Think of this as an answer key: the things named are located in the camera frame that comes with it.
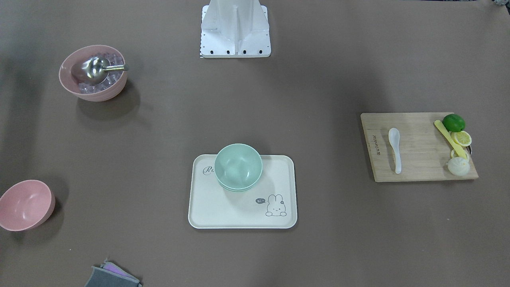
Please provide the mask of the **white ceramic spoon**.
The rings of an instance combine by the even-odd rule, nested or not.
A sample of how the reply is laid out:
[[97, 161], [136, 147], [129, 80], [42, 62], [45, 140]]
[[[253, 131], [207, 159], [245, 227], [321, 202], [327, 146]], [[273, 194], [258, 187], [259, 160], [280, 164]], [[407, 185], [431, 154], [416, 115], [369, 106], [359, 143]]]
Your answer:
[[391, 128], [388, 131], [388, 139], [390, 142], [390, 146], [394, 152], [394, 160], [395, 160], [395, 173], [401, 174], [402, 172], [402, 161], [400, 155], [400, 131], [397, 128]]

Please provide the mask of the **mint green bowl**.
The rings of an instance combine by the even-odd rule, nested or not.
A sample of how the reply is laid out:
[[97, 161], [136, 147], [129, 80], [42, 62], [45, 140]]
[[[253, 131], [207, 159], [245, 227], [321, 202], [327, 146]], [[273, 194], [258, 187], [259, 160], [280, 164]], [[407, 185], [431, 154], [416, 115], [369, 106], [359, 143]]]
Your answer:
[[234, 143], [222, 148], [214, 161], [217, 182], [226, 190], [247, 191], [263, 173], [262, 156], [252, 146]]

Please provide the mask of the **pink bowl with ice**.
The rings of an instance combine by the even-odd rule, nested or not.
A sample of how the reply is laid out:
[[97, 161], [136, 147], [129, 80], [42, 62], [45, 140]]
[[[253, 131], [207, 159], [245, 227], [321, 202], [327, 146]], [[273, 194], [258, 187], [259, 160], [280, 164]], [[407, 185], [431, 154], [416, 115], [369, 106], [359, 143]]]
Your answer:
[[127, 82], [126, 71], [111, 71], [107, 78], [96, 85], [80, 83], [71, 73], [75, 64], [81, 64], [92, 56], [101, 55], [110, 61], [110, 64], [125, 64], [122, 53], [107, 45], [90, 45], [71, 53], [61, 64], [59, 80], [64, 89], [83, 100], [101, 102], [116, 97], [124, 89]]

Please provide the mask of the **cream rabbit tray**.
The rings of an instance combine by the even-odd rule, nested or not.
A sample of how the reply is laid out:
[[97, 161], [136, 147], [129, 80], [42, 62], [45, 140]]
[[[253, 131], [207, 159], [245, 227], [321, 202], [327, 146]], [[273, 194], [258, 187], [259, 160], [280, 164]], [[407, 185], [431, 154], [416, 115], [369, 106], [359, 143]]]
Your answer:
[[216, 155], [195, 158], [192, 168], [189, 224], [197, 229], [288, 229], [298, 220], [294, 162], [286, 155], [262, 155], [263, 173], [242, 192], [220, 186], [214, 174]]

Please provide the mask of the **wooden cutting board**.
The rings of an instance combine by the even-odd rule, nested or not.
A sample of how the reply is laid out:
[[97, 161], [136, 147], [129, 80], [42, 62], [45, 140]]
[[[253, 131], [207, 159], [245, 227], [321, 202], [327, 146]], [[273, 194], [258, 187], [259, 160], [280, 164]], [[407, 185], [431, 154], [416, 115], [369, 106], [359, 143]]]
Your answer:
[[[434, 125], [447, 112], [362, 113], [361, 122], [376, 182], [471, 180], [479, 177], [473, 161], [464, 176], [450, 173], [451, 145]], [[395, 173], [388, 133], [400, 132], [401, 173]]]

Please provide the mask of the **metal ice scoop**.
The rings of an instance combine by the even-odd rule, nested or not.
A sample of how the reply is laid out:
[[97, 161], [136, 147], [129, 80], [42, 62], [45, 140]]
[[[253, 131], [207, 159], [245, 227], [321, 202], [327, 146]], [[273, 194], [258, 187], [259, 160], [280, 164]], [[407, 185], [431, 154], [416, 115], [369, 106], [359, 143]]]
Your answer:
[[97, 85], [107, 78], [109, 72], [128, 70], [129, 66], [126, 64], [113, 65], [106, 57], [92, 56], [82, 63], [73, 65], [71, 75], [78, 83]]

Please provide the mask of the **grey purple folded cloth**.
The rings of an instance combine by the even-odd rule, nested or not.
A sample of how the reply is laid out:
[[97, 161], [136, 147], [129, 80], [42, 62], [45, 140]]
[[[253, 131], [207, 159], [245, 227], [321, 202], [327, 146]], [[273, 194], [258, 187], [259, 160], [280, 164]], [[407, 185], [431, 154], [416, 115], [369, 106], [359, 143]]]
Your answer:
[[105, 260], [93, 266], [86, 287], [142, 287], [140, 280], [113, 262]]

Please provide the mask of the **green lime toy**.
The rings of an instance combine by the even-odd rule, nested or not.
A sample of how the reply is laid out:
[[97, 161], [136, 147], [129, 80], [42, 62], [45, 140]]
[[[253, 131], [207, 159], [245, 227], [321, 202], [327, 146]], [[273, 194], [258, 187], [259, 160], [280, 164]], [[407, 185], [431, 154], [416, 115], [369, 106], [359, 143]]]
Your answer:
[[450, 132], [461, 132], [466, 128], [465, 120], [458, 114], [452, 113], [445, 116], [442, 120], [444, 127]]

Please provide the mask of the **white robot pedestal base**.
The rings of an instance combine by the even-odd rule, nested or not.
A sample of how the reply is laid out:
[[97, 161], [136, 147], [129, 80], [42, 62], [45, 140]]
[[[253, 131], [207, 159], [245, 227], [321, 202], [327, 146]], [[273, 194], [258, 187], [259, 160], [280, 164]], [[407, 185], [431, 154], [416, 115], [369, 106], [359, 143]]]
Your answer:
[[202, 58], [271, 55], [268, 9], [258, 0], [212, 0], [202, 8]]

